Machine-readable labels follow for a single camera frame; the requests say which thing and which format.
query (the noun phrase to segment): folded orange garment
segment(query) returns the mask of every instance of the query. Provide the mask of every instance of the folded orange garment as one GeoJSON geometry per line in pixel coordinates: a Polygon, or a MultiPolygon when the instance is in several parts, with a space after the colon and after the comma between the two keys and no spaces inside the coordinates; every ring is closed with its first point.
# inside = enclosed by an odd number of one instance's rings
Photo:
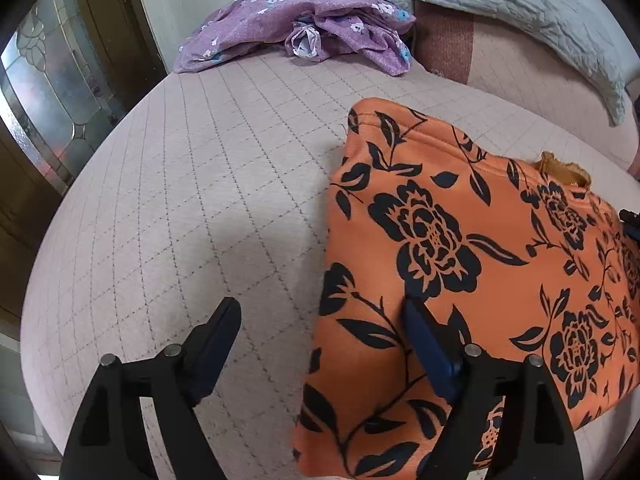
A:
{"type": "MultiPolygon", "coordinates": [[[[294,456],[307,476],[414,480],[450,407],[405,339],[422,298],[490,355],[541,355],[574,428],[639,380],[639,251],[615,210],[380,99],[349,113],[294,456]]],[[[502,401],[476,466],[491,457],[502,401]]]]}

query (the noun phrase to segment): metal screw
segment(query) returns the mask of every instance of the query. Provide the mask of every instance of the metal screw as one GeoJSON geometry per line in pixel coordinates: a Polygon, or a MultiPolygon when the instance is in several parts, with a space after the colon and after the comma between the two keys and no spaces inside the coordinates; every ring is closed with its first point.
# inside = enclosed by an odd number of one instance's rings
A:
{"type": "Polygon", "coordinates": [[[182,346],[173,343],[164,349],[164,355],[167,357],[176,357],[182,351],[182,346]]]}
{"type": "Polygon", "coordinates": [[[100,358],[100,364],[102,366],[111,366],[116,362],[117,357],[113,354],[105,354],[100,358]]]}
{"type": "Polygon", "coordinates": [[[470,357],[478,357],[482,353],[482,348],[474,343],[469,343],[465,346],[465,354],[470,357]]]}
{"type": "Polygon", "coordinates": [[[537,368],[540,368],[545,362],[542,360],[542,357],[540,357],[537,354],[531,354],[529,356],[529,362],[534,365],[537,368]]]}

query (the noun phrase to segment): purple floral cloth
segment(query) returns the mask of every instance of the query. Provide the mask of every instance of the purple floral cloth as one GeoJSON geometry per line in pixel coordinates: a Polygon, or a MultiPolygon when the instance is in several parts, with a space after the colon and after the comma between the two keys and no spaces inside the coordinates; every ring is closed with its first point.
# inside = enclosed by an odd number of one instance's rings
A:
{"type": "Polygon", "coordinates": [[[410,68],[399,34],[415,17],[385,0],[233,0],[212,13],[178,49],[174,71],[199,72],[263,43],[324,61],[357,52],[391,75],[410,68]]]}

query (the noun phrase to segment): brown fabric stripe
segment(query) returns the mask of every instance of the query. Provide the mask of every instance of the brown fabric stripe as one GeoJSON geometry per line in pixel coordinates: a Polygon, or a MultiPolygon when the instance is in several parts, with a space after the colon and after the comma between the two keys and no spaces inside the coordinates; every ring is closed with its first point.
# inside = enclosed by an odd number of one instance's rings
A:
{"type": "Polygon", "coordinates": [[[474,50],[474,16],[414,2],[415,59],[429,72],[466,84],[474,50]]]}

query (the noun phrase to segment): orange cloth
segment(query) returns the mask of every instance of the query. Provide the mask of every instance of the orange cloth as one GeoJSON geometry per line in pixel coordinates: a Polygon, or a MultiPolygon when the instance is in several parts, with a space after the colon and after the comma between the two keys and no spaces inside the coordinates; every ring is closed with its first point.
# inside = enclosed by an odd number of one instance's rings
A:
{"type": "Polygon", "coordinates": [[[433,449],[450,408],[405,339],[406,294],[494,357],[542,355],[574,428],[638,384],[639,251],[608,203],[389,101],[360,101],[349,126],[295,431],[302,474],[414,480],[433,449]]]}

